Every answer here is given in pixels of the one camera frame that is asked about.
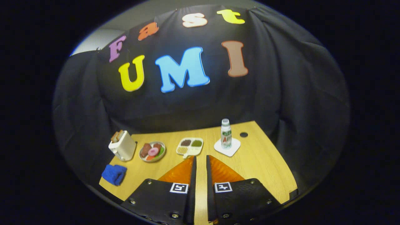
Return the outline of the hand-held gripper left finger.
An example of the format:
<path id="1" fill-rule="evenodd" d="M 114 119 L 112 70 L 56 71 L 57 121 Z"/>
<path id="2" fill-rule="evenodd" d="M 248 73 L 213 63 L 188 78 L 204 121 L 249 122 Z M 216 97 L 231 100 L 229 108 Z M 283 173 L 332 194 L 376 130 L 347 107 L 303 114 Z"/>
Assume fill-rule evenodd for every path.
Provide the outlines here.
<path id="1" fill-rule="evenodd" d="M 197 157 L 191 156 L 165 174 L 145 179 L 121 204 L 130 214 L 155 225 L 193 225 Z"/>

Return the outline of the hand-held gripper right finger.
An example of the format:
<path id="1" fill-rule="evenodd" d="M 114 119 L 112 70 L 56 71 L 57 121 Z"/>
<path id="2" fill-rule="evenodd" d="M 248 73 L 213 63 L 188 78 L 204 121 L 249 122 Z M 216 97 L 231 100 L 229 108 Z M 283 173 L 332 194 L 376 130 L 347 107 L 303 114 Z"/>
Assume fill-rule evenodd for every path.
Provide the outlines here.
<path id="1" fill-rule="evenodd" d="M 259 225 L 282 204 L 257 179 L 245 179 L 211 155 L 206 156 L 207 213 L 214 225 Z"/>

